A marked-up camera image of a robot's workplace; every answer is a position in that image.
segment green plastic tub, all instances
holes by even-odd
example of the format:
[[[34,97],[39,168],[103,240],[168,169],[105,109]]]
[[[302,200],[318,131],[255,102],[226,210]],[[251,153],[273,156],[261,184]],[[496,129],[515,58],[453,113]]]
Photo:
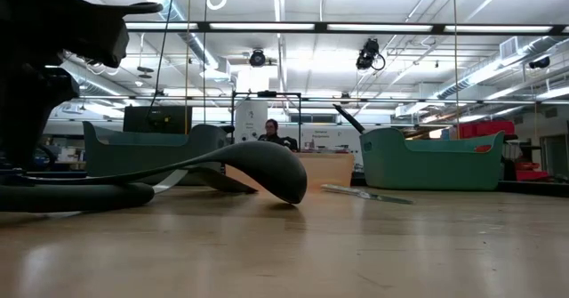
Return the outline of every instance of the green plastic tub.
[[[375,129],[360,136],[365,181],[384,189],[493,190],[501,175],[503,135],[408,141],[395,128]]]

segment wooden table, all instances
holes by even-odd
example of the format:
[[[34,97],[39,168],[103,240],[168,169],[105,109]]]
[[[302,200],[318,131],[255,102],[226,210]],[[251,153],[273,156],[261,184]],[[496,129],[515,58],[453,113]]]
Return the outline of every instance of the wooden table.
[[[309,189],[319,189],[323,184],[349,187],[354,168],[352,154],[295,153],[306,170]],[[265,190],[242,171],[226,165],[226,175],[257,190]]]
[[[565,297],[569,199],[174,189],[149,205],[0,213],[2,297]]]

